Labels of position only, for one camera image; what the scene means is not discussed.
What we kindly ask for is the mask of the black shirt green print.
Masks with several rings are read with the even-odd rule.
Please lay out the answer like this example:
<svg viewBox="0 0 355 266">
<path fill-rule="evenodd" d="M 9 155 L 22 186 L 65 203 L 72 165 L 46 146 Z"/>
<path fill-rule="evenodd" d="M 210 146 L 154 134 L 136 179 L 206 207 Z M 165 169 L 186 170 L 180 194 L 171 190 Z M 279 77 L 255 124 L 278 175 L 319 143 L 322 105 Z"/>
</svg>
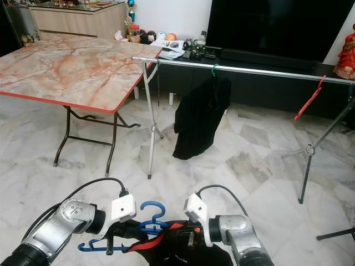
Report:
<svg viewBox="0 0 355 266">
<path fill-rule="evenodd" d="M 175 112 L 173 157 L 188 160 L 205 152 L 231 103 L 232 81 L 213 76 L 185 95 Z"/>
</svg>

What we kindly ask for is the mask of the silver clothes rack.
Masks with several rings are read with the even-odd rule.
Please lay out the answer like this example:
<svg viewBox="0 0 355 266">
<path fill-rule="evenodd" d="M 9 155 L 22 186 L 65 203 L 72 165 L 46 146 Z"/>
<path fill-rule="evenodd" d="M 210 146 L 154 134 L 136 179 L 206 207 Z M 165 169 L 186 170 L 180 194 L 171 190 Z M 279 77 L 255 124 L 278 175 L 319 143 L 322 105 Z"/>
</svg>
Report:
<svg viewBox="0 0 355 266">
<path fill-rule="evenodd" d="M 176 60 L 160 60 L 159 58 L 144 58 L 144 57 L 132 57 L 132 60 L 138 61 L 143 71 L 145 93 L 148 99 L 148 107 L 150 110 L 150 119 L 152 122 L 150 129 L 150 152 L 149 152 L 149 167 L 148 167 L 148 178 L 152 177 L 153 169 L 153 151 L 154 151 L 154 142 L 155 137 L 159 135 L 163 137 L 161 132 L 157 132 L 157 123 L 155 122 L 155 114 L 152 107 L 151 94 L 149 89 L 149 83 L 152 80 L 153 76 L 157 73 L 160 64 L 172 64 L 181 67 L 188 68 L 202 68 L 202 69 L 211 69 L 213 64 L 202 64 L 202 63 L 191 63 L 191 62 L 181 62 Z M 302 80 L 313 80 L 319 81 L 321 78 L 319 76 L 309 75 L 309 74 L 295 74 L 295 73 L 280 73 L 279 71 L 269 71 L 266 69 L 250 69 L 250 68 L 234 68 L 233 66 L 218 66 L 215 70 L 221 71 L 230 71 L 231 73 L 246 73 L 246 74 L 259 74 L 267 76 L 276 76 L 277 78 L 292 78 L 292 79 L 302 79 Z M 327 131 L 321 135 L 321 137 L 314 143 L 309 144 L 304 147 L 304 149 L 296 150 L 294 152 L 284 155 L 284 157 L 289 157 L 299 153 L 308 154 L 307 164 L 305 166 L 305 175 L 302 180 L 302 188 L 300 195 L 298 197 L 298 202 L 302 204 L 305 198 L 305 190 L 307 187 L 307 181 L 310 174 L 310 167 L 312 158 L 315 155 L 317 147 L 321 142 L 326 139 L 327 135 L 344 119 L 347 114 L 352 111 L 355 107 L 355 81 L 348 79 L 338 79 L 338 78 L 326 78 L 325 82 L 332 82 L 335 84 L 345 84 L 348 86 L 348 104 L 345 105 L 344 109 L 338 114 L 336 119 L 330 124 Z"/>
</svg>

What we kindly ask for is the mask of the red clothes hanger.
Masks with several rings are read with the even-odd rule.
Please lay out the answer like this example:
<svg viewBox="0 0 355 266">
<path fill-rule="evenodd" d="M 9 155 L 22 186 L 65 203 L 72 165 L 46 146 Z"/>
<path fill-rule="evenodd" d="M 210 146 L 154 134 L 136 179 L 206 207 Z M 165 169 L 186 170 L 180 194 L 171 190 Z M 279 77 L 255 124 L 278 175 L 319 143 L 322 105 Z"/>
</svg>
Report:
<svg viewBox="0 0 355 266">
<path fill-rule="evenodd" d="M 318 94 L 320 93 L 320 91 L 322 91 L 322 84 L 323 81 L 327 78 L 326 75 L 324 75 L 318 82 L 317 85 L 317 89 L 314 91 L 314 93 L 312 94 L 312 96 L 310 96 L 309 100 L 307 102 L 304 103 L 304 105 L 302 106 L 301 109 L 299 109 L 299 112 L 297 112 L 297 115 L 294 117 L 294 119 L 292 119 L 293 122 L 296 122 L 300 116 L 302 116 L 302 114 L 305 113 L 305 111 L 307 110 L 307 108 L 312 104 L 312 102 L 318 97 Z"/>
</svg>

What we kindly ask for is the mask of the light wooden sideboard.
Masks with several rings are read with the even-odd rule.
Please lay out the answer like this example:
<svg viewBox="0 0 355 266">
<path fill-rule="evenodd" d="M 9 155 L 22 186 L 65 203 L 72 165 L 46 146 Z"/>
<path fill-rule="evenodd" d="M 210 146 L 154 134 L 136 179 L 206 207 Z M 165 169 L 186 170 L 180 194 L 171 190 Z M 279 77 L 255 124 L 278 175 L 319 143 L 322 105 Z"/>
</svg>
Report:
<svg viewBox="0 0 355 266">
<path fill-rule="evenodd" d="M 111 0 L 104 7 L 76 3 L 74 7 L 58 7 L 53 0 L 28 6 L 40 39 L 51 33 L 63 33 L 115 39 L 125 31 L 126 5 L 123 0 Z"/>
</svg>

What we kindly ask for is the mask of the black soundbar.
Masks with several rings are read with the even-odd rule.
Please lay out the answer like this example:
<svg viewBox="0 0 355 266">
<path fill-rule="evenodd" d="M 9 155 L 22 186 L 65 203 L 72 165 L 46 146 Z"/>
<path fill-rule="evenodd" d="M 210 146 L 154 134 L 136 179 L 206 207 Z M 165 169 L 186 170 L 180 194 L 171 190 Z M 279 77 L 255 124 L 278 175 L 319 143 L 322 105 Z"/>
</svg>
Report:
<svg viewBox="0 0 355 266">
<path fill-rule="evenodd" d="M 262 53 L 248 52 L 244 50 L 222 49 L 221 60 L 234 60 L 243 63 L 268 64 L 271 66 L 291 69 L 313 69 L 316 62 L 309 60 L 299 60 L 276 55 L 266 55 Z"/>
</svg>

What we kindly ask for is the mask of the black stand leg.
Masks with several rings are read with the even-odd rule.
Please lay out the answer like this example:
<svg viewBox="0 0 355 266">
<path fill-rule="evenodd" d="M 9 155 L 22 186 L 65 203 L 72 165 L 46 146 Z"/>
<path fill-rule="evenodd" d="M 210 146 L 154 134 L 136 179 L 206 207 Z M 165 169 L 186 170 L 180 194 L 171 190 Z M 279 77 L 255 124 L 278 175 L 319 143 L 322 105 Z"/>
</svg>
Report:
<svg viewBox="0 0 355 266">
<path fill-rule="evenodd" d="M 328 234 L 324 234 L 324 235 L 321 235 L 321 236 L 316 236 L 316 239 L 318 241 L 321 241 L 321 240 L 325 240 L 325 239 L 328 239 L 328 238 L 334 238 L 334 237 L 343 236 L 343 235 L 347 235 L 347 234 L 350 234 L 353 237 L 353 239 L 355 240 L 355 227 L 352 227 L 352 228 L 349 228 L 349 229 L 345 229 L 345 230 L 342 230 L 342 231 L 337 231 L 337 232 L 334 232 L 334 233 L 328 233 Z"/>
</svg>

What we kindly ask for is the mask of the black television console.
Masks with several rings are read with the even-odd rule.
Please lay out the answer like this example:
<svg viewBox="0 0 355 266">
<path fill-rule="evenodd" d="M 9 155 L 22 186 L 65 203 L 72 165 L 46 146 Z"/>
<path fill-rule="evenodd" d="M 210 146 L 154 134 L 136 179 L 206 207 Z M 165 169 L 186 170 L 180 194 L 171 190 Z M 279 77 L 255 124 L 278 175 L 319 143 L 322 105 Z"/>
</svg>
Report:
<svg viewBox="0 0 355 266">
<path fill-rule="evenodd" d="M 310 74 L 321 78 L 327 75 L 335 78 L 333 66 L 315 64 L 313 69 L 299 70 L 279 68 L 266 64 L 252 64 L 233 60 L 221 61 L 221 65 L 231 68 L 264 69 L 280 73 Z M 260 108 L 297 113 L 311 98 L 317 89 L 318 79 L 277 78 L 263 74 L 234 73 L 218 69 L 215 71 L 220 78 L 231 80 L 231 102 Z M 173 92 L 183 96 L 211 78 L 210 68 L 193 68 L 160 64 L 156 76 L 150 81 L 150 91 L 160 91 L 162 95 Z M 305 114 L 334 119 L 348 104 L 348 85 L 323 82 L 322 90 L 314 101 L 305 109 Z"/>
</svg>

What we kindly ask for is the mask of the red lid jar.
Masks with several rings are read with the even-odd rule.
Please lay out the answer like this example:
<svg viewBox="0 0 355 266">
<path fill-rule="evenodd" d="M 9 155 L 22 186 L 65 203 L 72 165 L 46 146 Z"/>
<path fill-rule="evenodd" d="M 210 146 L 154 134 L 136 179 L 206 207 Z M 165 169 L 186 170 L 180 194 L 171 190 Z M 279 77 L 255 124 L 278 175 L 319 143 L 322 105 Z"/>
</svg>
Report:
<svg viewBox="0 0 355 266">
<path fill-rule="evenodd" d="M 129 42 L 140 43 L 140 27 L 139 27 L 139 25 L 131 24 L 128 27 L 127 38 L 129 39 Z"/>
</svg>

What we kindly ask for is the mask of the black television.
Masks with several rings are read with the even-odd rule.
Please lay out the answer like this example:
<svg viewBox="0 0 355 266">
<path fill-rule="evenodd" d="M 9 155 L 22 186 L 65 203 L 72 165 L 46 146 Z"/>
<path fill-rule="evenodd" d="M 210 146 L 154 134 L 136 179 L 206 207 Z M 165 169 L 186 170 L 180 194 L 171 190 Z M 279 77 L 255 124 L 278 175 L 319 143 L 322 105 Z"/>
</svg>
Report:
<svg viewBox="0 0 355 266">
<path fill-rule="evenodd" d="M 322 62 L 355 0 L 211 0 L 206 45 Z"/>
</svg>

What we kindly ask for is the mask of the blue gold trophy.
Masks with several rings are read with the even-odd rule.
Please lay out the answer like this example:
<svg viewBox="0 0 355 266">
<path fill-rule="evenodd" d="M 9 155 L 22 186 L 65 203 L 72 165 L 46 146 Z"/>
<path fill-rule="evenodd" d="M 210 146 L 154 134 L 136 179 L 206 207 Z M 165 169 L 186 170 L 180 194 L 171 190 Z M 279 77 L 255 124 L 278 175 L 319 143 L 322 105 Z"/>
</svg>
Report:
<svg viewBox="0 0 355 266">
<path fill-rule="evenodd" d="M 126 0 L 128 16 L 132 22 L 135 22 L 135 0 Z"/>
</svg>

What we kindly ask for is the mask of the marble pattern folding table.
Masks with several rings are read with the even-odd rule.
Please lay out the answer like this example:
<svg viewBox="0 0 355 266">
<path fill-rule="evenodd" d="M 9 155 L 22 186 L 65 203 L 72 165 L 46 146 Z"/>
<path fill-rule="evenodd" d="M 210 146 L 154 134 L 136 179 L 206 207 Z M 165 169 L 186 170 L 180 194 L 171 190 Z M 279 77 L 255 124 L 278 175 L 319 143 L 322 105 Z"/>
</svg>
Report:
<svg viewBox="0 0 355 266">
<path fill-rule="evenodd" d="M 57 34 L 2 56 L 0 94 L 65 109 L 65 132 L 55 163 L 71 139 L 71 119 L 78 119 L 77 109 L 112 116 L 108 146 L 115 149 L 116 130 L 128 127 L 119 109 L 144 79 L 146 66 L 140 58 L 155 60 L 160 53 L 154 45 Z"/>
</svg>

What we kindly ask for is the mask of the red laughing buddha figurine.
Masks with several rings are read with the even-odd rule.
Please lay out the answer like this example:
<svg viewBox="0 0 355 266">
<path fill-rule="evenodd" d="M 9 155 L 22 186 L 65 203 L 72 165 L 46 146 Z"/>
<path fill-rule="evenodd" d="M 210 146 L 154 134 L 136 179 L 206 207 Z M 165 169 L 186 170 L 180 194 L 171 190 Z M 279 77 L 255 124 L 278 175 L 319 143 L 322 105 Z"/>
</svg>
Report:
<svg viewBox="0 0 355 266">
<path fill-rule="evenodd" d="M 334 73 L 342 79 L 355 80 L 355 32 L 345 38 Z"/>
</svg>

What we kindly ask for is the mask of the blue clothes hanger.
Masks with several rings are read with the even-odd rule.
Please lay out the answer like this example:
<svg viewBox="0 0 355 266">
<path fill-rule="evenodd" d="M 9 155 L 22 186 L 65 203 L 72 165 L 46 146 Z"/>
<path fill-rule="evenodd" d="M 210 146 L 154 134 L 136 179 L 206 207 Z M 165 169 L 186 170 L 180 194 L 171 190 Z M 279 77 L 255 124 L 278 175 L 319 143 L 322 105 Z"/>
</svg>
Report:
<svg viewBox="0 0 355 266">
<path fill-rule="evenodd" d="M 162 205 L 160 202 L 154 202 L 154 201 L 148 201 L 142 203 L 140 205 L 140 210 L 144 210 L 145 207 L 147 206 L 157 206 L 160 208 L 160 213 L 153 215 L 152 220 L 144 221 L 140 223 L 140 230 L 145 233 L 145 240 L 149 239 L 150 235 L 157 236 L 164 229 L 167 229 L 169 226 L 167 223 L 164 223 L 162 221 L 158 221 L 157 219 L 165 215 L 165 207 Z M 104 237 L 99 238 L 99 240 L 90 240 L 86 243 L 79 243 L 78 245 L 78 250 L 82 252 L 100 252 L 100 251 L 106 251 L 106 255 L 112 255 L 114 251 L 122 251 L 123 253 L 126 253 L 130 248 L 125 247 L 125 246 L 120 246 L 120 247 L 114 247 L 113 246 L 113 239 L 107 239 L 107 247 L 95 247 L 94 243 L 107 239 L 107 233 L 104 235 Z"/>
</svg>

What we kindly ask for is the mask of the stack of white papers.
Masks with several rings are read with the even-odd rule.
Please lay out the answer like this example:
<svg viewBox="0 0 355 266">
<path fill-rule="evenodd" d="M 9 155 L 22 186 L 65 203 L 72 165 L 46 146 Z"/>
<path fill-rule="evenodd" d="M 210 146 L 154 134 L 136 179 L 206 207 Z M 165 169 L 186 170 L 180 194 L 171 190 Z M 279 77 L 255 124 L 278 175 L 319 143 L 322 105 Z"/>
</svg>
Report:
<svg viewBox="0 0 355 266">
<path fill-rule="evenodd" d="M 185 53 L 183 50 L 184 43 L 184 40 L 156 40 L 150 43 L 150 45 L 161 48 L 161 51 L 158 54 L 159 58 L 175 60 L 176 58 L 183 56 Z"/>
</svg>

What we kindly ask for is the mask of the black plush ball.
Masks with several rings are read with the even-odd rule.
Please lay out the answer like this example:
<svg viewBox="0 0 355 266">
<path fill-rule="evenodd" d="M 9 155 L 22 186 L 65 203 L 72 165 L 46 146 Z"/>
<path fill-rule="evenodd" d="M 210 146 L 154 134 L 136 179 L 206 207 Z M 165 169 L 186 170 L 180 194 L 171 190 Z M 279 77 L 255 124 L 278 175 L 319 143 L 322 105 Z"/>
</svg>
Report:
<svg viewBox="0 0 355 266">
<path fill-rule="evenodd" d="M 153 30 L 145 31 L 140 30 L 139 32 L 140 43 L 144 45 L 150 45 L 152 42 L 156 40 L 156 33 Z"/>
</svg>

